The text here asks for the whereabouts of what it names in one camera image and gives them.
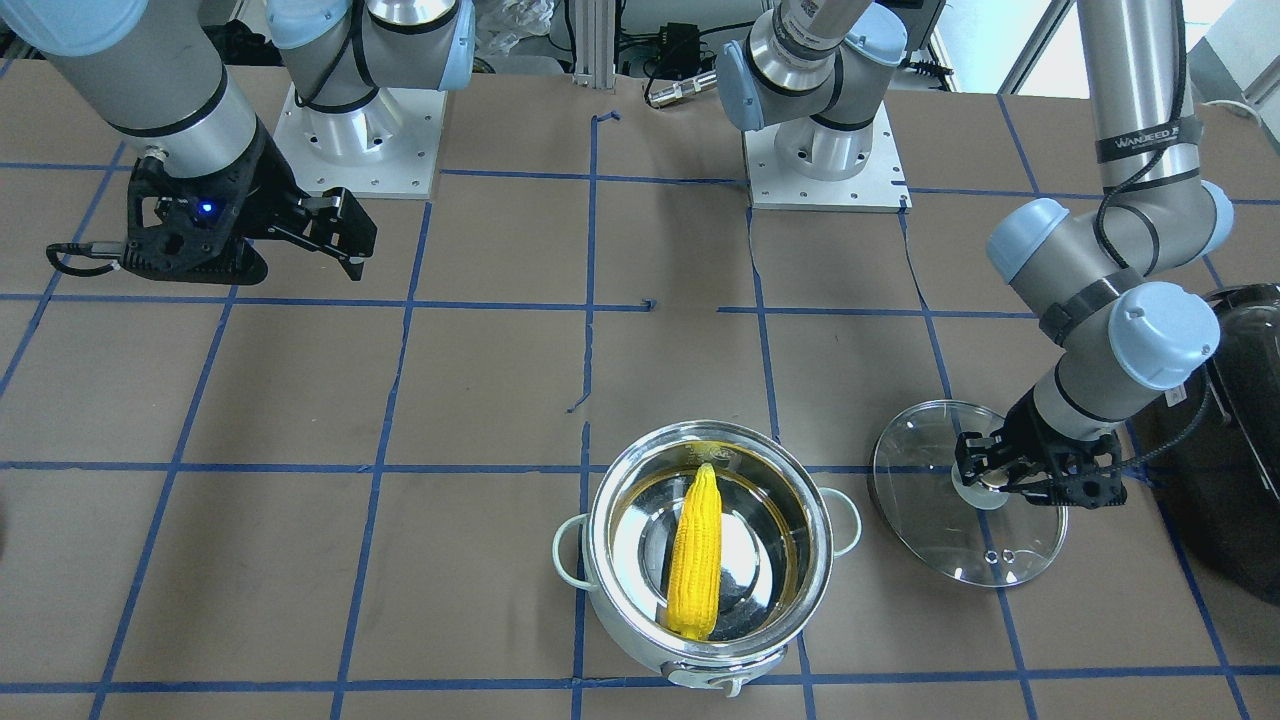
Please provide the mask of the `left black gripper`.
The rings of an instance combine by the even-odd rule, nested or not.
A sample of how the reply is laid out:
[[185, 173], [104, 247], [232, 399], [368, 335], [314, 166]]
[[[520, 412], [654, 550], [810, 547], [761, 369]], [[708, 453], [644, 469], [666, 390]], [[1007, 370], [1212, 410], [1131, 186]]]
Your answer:
[[957, 434], [955, 462], [959, 482], [974, 486], [986, 477], [986, 484], [993, 491], [1024, 498], [1052, 498], [1057, 477], [1044, 466], [1044, 442], [1053, 437], [1071, 438], [1041, 416], [1034, 392], [1029, 389], [1011, 407], [998, 432], [983, 436], [977, 430], [964, 430]]

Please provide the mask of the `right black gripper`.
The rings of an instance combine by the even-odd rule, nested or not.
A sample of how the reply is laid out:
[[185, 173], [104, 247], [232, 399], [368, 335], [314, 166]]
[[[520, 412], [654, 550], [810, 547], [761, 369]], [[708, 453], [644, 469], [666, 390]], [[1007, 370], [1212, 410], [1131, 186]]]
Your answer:
[[227, 246], [284, 240], [334, 259], [351, 281], [364, 278], [364, 264], [375, 250], [376, 224], [348, 188], [308, 197], [261, 120], [225, 173], [232, 186], [228, 208], [234, 211]]

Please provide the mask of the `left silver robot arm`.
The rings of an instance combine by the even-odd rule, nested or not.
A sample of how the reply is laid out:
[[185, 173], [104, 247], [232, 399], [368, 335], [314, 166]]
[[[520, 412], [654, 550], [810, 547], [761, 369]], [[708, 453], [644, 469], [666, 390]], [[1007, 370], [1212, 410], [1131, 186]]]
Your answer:
[[[1042, 195], [992, 231], [986, 252], [1061, 356], [993, 430], [963, 432], [963, 489], [1039, 506], [1126, 501], [1115, 434], [1193, 375], [1221, 331], [1199, 295], [1162, 279], [1229, 237], [1226, 193], [1201, 174], [1202, 122], [1179, 1], [1080, 1], [1100, 173], [1093, 209]], [[902, 22], [873, 1], [778, 1], [716, 58], [740, 131], [777, 129], [791, 170], [855, 176], [893, 68]]]

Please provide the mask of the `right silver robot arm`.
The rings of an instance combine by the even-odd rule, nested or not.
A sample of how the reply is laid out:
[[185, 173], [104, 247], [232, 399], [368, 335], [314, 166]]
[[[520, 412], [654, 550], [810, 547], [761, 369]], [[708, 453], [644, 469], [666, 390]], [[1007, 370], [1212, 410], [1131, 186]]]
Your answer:
[[[333, 131], [357, 122], [361, 149], [383, 159], [404, 146], [394, 88], [456, 91], [474, 68], [471, 1], [269, 1], [271, 42], [308, 119], [334, 154]], [[61, 274], [115, 270], [150, 281], [257, 284], [255, 245], [283, 240], [333, 258], [358, 281], [378, 227], [355, 193], [328, 181], [306, 190], [232, 78], [195, 1], [5, 1], [4, 23], [38, 50], [137, 152], [125, 234], [52, 243]]]

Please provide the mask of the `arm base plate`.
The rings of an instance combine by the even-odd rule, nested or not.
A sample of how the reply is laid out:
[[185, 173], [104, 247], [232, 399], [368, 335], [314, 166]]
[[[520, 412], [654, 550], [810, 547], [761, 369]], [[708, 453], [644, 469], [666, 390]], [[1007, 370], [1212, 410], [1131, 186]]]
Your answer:
[[297, 184], [343, 187], [358, 199], [429, 200], [451, 95], [381, 88], [364, 108], [325, 114], [285, 95], [273, 138]]

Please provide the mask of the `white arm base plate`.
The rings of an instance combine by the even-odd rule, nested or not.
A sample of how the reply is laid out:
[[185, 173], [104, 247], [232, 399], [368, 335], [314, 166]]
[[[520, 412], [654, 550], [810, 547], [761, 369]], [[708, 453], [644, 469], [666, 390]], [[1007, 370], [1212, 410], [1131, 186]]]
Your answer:
[[742, 135], [750, 204], [756, 210], [905, 213], [908, 181], [882, 104], [873, 122], [836, 131], [810, 118]]

